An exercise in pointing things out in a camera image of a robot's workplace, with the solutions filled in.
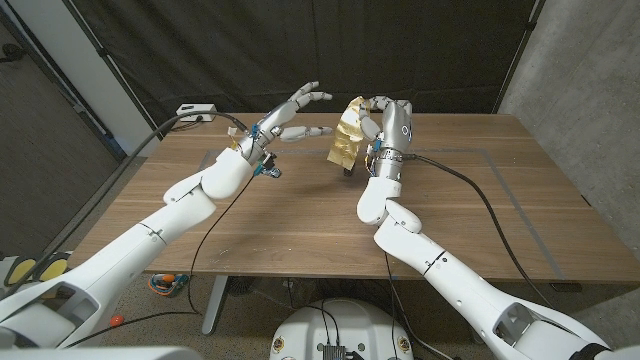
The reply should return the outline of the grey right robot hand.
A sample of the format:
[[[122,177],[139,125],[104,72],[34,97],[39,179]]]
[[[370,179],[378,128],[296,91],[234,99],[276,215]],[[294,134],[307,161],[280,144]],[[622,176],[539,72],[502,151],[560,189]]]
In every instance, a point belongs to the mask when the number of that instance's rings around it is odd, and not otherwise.
[[[371,119],[372,110],[382,111],[382,127]],[[360,129],[369,141],[380,140],[383,148],[406,153],[412,140],[412,104],[408,100],[394,100],[375,96],[359,105]]]

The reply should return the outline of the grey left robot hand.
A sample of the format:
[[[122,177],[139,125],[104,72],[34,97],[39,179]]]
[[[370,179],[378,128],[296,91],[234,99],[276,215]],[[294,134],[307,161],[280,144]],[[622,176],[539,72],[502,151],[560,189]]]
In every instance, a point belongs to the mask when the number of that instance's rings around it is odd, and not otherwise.
[[[284,127],[296,116],[298,110],[310,102],[333,98],[332,94],[314,91],[314,88],[318,86],[318,81],[303,85],[287,101],[272,109],[257,122],[255,131],[251,131],[249,135],[239,141],[237,151],[249,164],[255,163],[265,153],[265,147],[275,138],[280,138],[282,142],[297,142],[308,137],[332,133],[330,127],[323,126]]]

